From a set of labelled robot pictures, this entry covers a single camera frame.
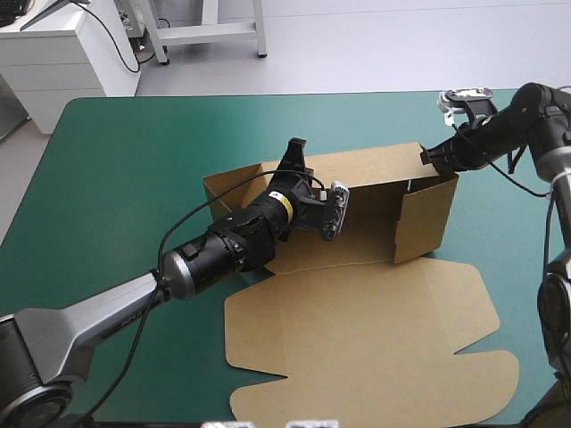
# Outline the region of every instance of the black wire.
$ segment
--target black wire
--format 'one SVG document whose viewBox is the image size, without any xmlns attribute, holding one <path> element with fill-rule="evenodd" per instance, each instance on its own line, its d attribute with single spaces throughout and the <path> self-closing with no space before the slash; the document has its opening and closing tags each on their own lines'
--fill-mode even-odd
<svg viewBox="0 0 571 428">
<path fill-rule="evenodd" d="M 133 339 L 133 342 L 131 343 L 131 349 L 128 353 L 127 360 L 125 361 L 125 364 L 123 365 L 123 369 L 121 370 L 119 375 L 115 378 L 115 380 L 113 381 L 111 386 L 107 389 L 107 391 L 105 391 L 103 396 L 89 409 L 89 411 L 87 411 L 87 413 L 85 413 L 80 419 L 78 419 L 75 423 L 73 423 L 70 428 L 78 428 L 87 419 L 91 418 L 93 416 L 93 413 L 95 413 L 102 406 L 102 404 L 111 396 L 111 394 L 113 394 L 113 391 L 115 391 L 115 388 L 117 388 L 117 385 L 120 384 L 120 382 L 123 380 L 123 378 L 127 374 L 127 371 L 129 370 L 129 368 L 131 366 L 131 362 L 133 361 L 133 357 L 135 356 L 135 351 L 137 350 L 137 346 L 140 342 L 141 334 L 143 332 L 143 328 L 145 327 L 146 319 L 149 315 L 149 312 L 151 311 L 151 308 L 153 307 L 153 302 L 154 302 L 158 292 L 159 292 L 159 286 L 157 285 L 154 288 L 153 293 L 151 294 L 151 297 L 150 297 L 150 299 L 149 299 L 149 301 L 145 307 L 145 311 L 143 312 L 143 315 L 141 316 L 141 321 L 139 322 L 137 332 L 135 333 L 135 337 Z"/>
<path fill-rule="evenodd" d="M 516 156 L 509 163 L 509 169 L 508 169 L 509 174 L 513 174 L 514 172 L 516 172 L 517 163 L 519 162 L 521 157 L 524 155 L 526 147 L 527 147 L 526 145 L 522 145 L 519 148 L 519 150 L 517 151 Z"/>
<path fill-rule="evenodd" d="M 300 171 L 294 171 L 294 170 L 290 170 L 290 169 L 272 169 L 271 171 L 264 171 L 261 172 L 259 174 L 255 174 L 251 177 L 246 178 L 245 180 L 241 181 L 240 183 L 238 183 L 237 185 L 233 185 L 232 187 L 230 187 L 229 189 L 225 190 L 224 192 L 216 195 L 215 197 L 213 197 L 212 199 L 201 203 L 200 205 L 196 206 L 194 209 L 190 210 L 187 212 L 187 214 L 185 214 L 185 216 L 183 216 L 179 221 L 177 221 L 173 227 L 171 227 L 162 237 L 161 239 L 161 244 L 159 245 L 159 254 L 158 254 L 158 260 L 157 260 L 157 268 L 159 270 L 159 276 L 162 277 L 162 274 L 164 273 L 164 266 L 162 264 L 163 262 L 163 257 L 164 257 L 164 247 L 167 243 L 167 241 L 169 240 L 170 236 L 179 228 L 181 227 L 189 218 L 191 218 L 194 214 L 196 214 L 198 211 L 202 210 L 205 207 L 208 207 L 211 203 L 217 201 L 218 199 L 220 199 L 221 197 L 225 196 L 226 194 L 236 190 L 238 187 L 240 187 L 241 185 L 245 185 L 246 183 L 248 183 L 249 181 L 254 180 L 255 178 L 258 177 L 262 177 L 262 176 L 267 176 L 269 174 L 282 174 L 282 173 L 287 173 L 287 174 L 295 174 L 298 177 L 307 177 L 312 181 L 315 181 L 316 183 L 319 184 L 319 186 L 321 187 L 321 190 L 325 190 L 325 185 L 319 181 L 317 178 L 315 178 L 313 175 L 308 174 L 306 172 L 300 172 Z"/>
<path fill-rule="evenodd" d="M 526 187 L 524 185 L 522 185 L 521 183 L 519 183 L 518 181 L 514 180 L 512 177 L 510 177 L 507 173 L 505 173 L 504 171 L 502 171 L 495 163 L 493 163 L 493 160 L 479 147 L 477 147 L 474 143 L 472 143 L 472 141 L 464 135 L 464 133 L 462 133 L 462 131 L 460 131 L 458 129 L 458 127 L 455 124 L 452 124 L 452 127 L 454 128 L 454 130 L 456 130 L 456 132 L 458 133 L 458 135 L 460 135 L 462 138 L 464 138 L 464 140 L 466 140 L 470 146 L 472 146 L 473 149 L 475 149 L 476 151 L 480 152 L 480 154 L 482 155 L 482 157 L 485 159 L 485 161 L 488 163 L 488 165 L 490 165 L 492 168 L 494 168 L 497 172 L 499 172 L 504 178 L 506 178 L 511 184 L 516 185 L 517 187 L 519 187 L 520 189 L 528 192 L 529 194 L 531 194 L 532 196 L 535 196 L 536 198 L 544 198 L 545 196 L 547 196 L 549 193 L 537 193 L 535 191 L 533 191 L 532 189 L 530 189 L 529 187 Z"/>
<path fill-rule="evenodd" d="M 540 314 L 540 321 L 542 325 L 547 328 L 549 331 L 551 338 L 556 347 L 556 351 L 558 353 L 559 361 L 561 362 L 561 367 L 563 368 L 563 375 L 565 376 L 565 380 L 567 381 L 567 387 L 571 386 L 571 372 L 569 371 L 569 366 L 564 359 L 563 350 L 561 349 L 561 343 L 558 340 L 556 335 L 557 332 L 552 330 L 552 326 L 547 322 L 545 317 L 543 316 L 544 310 L 541 307 L 541 301 L 545 302 L 547 298 L 547 281 L 548 281 L 548 272 L 547 266 L 550 261 L 550 235 L 551 235 L 551 216 L 553 214 L 553 207 L 555 205 L 555 198 L 553 195 L 550 198 L 550 204 L 547 208 L 547 216 L 545 218 L 545 241 L 543 242 L 543 281 L 542 281 L 542 295 L 543 299 L 538 298 L 538 312 Z"/>
<path fill-rule="evenodd" d="M 139 63 L 139 65 L 141 65 L 141 64 L 144 64 L 146 62 L 149 62 L 152 58 L 154 58 L 154 53 L 151 56 L 149 56 L 146 60 L 142 60 L 142 61 L 137 60 L 137 62 Z"/>
<path fill-rule="evenodd" d="M 119 55 L 119 58 L 121 59 L 121 62 L 123 62 L 123 65 L 125 66 L 125 68 L 127 70 L 129 70 L 131 73 L 137 74 L 141 70 L 141 64 L 139 62 L 137 62 L 137 68 L 136 69 L 131 69 L 128 66 L 127 62 L 125 61 L 125 58 L 123 58 L 123 54 L 121 53 L 121 50 L 117 46 L 117 42 L 115 41 L 113 34 L 111 34 L 110 30 L 103 23 L 103 21 L 101 21 L 101 19 L 97 15 L 95 15 L 93 12 L 91 12 L 89 9 L 87 9 L 83 4 L 75 3 L 73 1 L 72 1 L 72 3 L 74 3 L 77 7 L 80 7 L 81 9 L 83 9 L 85 12 L 89 13 L 91 16 L 93 16 L 97 20 L 97 22 L 99 22 L 101 24 L 101 26 L 107 32 L 107 35 L 109 36 L 109 38 L 113 42 L 113 45 L 115 46 L 115 50 L 117 51 L 117 54 Z"/>
<path fill-rule="evenodd" d="M 547 208 L 547 215 L 545 216 L 545 238 L 543 241 L 543 271 L 542 271 L 542 297 L 541 299 L 540 294 L 538 293 L 537 298 L 537 310 L 539 312 L 539 318 L 542 323 L 542 326 L 546 328 L 554 341 L 556 351 L 558 353 L 559 361 L 561 362 L 561 366 L 563 368 L 563 376 L 564 379 L 561 380 L 562 384 L 562 394 L 563 399 L 560 401 L 556 401 L 554 403 L 546 403 L 544 405 L 532 408 L 522 420 L 522 428 L 528 428 L 531 424 L 545 412 L 550 410 L 555 410 L 556 408 L 563 407 L 565 405 L 571 405 L 571 399 L 569 399 L 565 392 L 565 382 L 567 381 L 567 387 L 571 385 L 571 374 L 569 372 L 569 367 L 567 362 L 563 358 L 563 350 L 561 349 L 561 343 L 558 341 L 556 332 L 553 332 L 551 325 L 547 322 L 545 317 L 543 316 L 543 307 L 542 301 L 545 302 L 546 291 L 547 291 L 547 281 L 548 281 L 548 271 L 547 266 L 549 264 L 550 259 L 550 235 L 551 235 L 551 217 L 553 215 L 553 207 L 555 205 L 555 198 L 553 195 L 550 198 L 550 203 Z"/>
</svg>

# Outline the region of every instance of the gray floor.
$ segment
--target gray floor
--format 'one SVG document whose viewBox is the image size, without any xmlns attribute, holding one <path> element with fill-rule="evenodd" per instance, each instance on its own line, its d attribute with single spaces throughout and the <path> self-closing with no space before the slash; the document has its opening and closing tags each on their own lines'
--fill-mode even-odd
<svg viewBox="0 0 571 428">
<path fill-rule="evenodd" d="M 157 0 L 173 25 L 200 4 Z M 254 41 L 171 47 L 149 62 L 137 95 L 410 91 L 571 83 L 570 1 L 265 0 L 268 58 Z M 223 21 L 252 16 L 251 0 L 220 0 Z M 0 241 L 47 144 L 29 123 L 0 143 Z"/>
</svg>

